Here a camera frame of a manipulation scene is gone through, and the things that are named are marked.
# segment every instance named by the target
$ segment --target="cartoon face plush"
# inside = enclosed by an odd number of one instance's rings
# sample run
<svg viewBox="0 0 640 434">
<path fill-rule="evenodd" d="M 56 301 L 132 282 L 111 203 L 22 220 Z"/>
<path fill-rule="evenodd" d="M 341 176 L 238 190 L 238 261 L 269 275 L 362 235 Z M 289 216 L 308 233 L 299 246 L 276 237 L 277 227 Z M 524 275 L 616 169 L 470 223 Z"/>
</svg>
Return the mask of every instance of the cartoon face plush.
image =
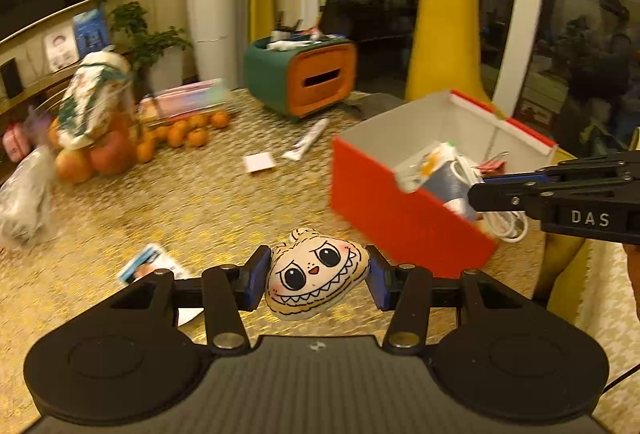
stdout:
<svg viewBox="0 0 640 434">
<path fill-rule="evenodd" d="M 264 292 L 267 306 L 284 320 L 312 317 L 339 302 L 369 273 L 369 252 L 361 245 L 295 229 L 289 244 L 271 249 Z"/>
</svg>

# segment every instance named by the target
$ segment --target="toothy grin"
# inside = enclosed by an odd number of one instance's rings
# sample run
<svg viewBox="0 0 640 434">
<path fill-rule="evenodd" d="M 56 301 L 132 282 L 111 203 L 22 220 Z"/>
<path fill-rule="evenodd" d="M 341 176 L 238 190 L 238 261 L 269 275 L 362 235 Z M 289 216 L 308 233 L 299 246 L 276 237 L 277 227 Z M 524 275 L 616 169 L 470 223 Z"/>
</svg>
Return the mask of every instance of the toothy grin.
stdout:
<svg viewBox="0 0 640 434">
<path fill-rule="evenodd" d="M 335 289 L 340 287 L 344 283 L 344 280 L 349 276 L 349 269 L 353 266 L 353 259 L 355 257 L 356 252 L 349 250 L 349 254 L 347 255 L 347 262 L 344 264 L 342 269 L 334 276 L 334 278 L 332 278 L 332 280 L 322 285 L 318 289 L 315 289 L 308 293 L 304 293 L 302 295 L 292 295 L 290 297 L 285 297 L 284 295 L 275 295 L 275 297 L 277 297 L 278 301 L 283 304 L 308 301 L 311 297 L 320 297 L 321 292 L 328 292 L 332 289 L 332 287 Z"/>
</svg>

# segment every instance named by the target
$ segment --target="ribbed gray panel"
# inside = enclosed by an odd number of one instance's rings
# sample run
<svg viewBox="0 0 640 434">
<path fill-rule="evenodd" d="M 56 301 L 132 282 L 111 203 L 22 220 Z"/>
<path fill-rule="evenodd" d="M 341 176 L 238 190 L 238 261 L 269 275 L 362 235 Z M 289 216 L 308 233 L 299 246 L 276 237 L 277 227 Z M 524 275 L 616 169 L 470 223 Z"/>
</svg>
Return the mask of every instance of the ribbed gray panel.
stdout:
<svg viewBox="0 0 640 434">
<path fill-rule="evenodd" d="M 316 342 L 326 347 L 312 349 Z M 603 434 L 588 418 L 515 426 L 480 417 L 440 391 L 420 360 L 373 337 L 265 337 L 251 354 L 212 364 L 194 393 L 129 426 L 46 418 L 29 434 Z"/>
</svg>

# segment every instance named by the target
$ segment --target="red box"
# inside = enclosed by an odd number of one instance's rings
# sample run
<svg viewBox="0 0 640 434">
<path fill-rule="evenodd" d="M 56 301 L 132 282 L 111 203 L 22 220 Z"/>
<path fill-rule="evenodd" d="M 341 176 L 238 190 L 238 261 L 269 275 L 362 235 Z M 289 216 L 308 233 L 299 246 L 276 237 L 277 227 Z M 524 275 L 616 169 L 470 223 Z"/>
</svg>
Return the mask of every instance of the red box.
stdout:
<svg viewBox="0 0 640 434">
<path fill-rule="evenodd" d="M 453 141 L 476 162 L 510 151 L 507 172 L 548 165 L 556 144 L 457 92 L 439 92 L 354 125 L 334 139 L 331 207 L 396 263 L 458 277 L 482 268 L 497 242 L 427 191 L 407 193 L 403 169 Z"/>
</svg>

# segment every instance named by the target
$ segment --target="white cable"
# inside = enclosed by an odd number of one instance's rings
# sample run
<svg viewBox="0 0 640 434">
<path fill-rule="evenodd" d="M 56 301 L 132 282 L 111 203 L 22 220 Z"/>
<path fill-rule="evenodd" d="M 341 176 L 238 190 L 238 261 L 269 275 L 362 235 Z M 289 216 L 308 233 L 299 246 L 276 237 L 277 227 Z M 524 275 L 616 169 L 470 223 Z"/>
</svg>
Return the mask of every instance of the white cable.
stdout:
<svg viewBox="0 0 640 434">
<path fill-rule="evenodd" d="M 482 176 L 471 167 L 464 156 L 457 155 L 451 162 L 451 172 L 460 183 L 468 187 L 476 183 L 484 183 Z M 529 222 L 524 212 L 484 212 L 482 217 L 489 230 L 505 243 L 518 243 L 529 232 Z"/>
</svg>

